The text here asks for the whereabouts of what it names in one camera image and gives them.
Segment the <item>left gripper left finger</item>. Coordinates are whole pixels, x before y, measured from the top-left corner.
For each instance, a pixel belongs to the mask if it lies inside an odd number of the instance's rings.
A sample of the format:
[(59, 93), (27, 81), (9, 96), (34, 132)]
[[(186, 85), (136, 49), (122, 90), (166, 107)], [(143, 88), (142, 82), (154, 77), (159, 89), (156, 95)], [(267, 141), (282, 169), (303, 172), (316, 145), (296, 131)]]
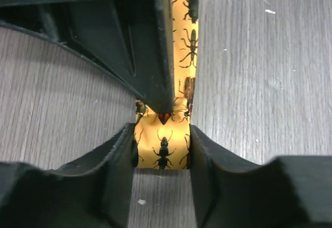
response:
[(133, 130), (58, 169), (1, 162), (1, 227), (126, 227)]

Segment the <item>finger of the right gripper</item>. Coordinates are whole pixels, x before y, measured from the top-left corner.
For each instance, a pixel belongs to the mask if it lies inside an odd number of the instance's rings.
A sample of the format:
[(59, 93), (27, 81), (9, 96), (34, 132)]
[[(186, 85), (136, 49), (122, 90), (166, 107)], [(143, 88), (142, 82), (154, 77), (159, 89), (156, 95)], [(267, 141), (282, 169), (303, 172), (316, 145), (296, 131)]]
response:
[(114, 0), (127, 17), (133, 59), (112, 69), (115, 78), (155, 112), (172, 108), (172, 20), (170, 0)]

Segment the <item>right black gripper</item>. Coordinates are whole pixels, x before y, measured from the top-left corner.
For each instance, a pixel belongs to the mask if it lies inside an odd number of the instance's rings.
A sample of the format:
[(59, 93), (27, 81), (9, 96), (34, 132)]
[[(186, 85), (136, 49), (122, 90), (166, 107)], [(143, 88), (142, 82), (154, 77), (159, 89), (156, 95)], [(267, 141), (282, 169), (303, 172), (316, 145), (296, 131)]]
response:
[(113, 78), (114, 66), (133, 59), (127, 17), (114, 0), (1, 0), (1, 26), (56, 44)]

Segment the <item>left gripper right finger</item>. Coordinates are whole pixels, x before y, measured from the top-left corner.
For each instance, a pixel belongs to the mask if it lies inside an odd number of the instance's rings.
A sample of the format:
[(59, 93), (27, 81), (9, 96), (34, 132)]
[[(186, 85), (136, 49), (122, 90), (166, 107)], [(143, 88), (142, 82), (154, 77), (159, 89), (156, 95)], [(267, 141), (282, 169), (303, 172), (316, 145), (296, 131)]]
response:
[(331, 157), (283, 155), (258, 165), (191, 126), (198, 227), (331, 227)]

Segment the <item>yellow beetle print tie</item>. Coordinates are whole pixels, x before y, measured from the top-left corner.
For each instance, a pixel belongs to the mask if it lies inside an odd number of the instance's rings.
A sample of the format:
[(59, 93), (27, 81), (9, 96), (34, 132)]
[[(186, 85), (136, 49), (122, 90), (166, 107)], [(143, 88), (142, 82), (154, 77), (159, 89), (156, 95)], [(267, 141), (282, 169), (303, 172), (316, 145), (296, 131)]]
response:
[(172, 1), (174, 98), (172, 111), (156, 113), (136, 104), (134, 166), (154, 169), (189, 167), (190, 119), (195, 91), (199, 0)]

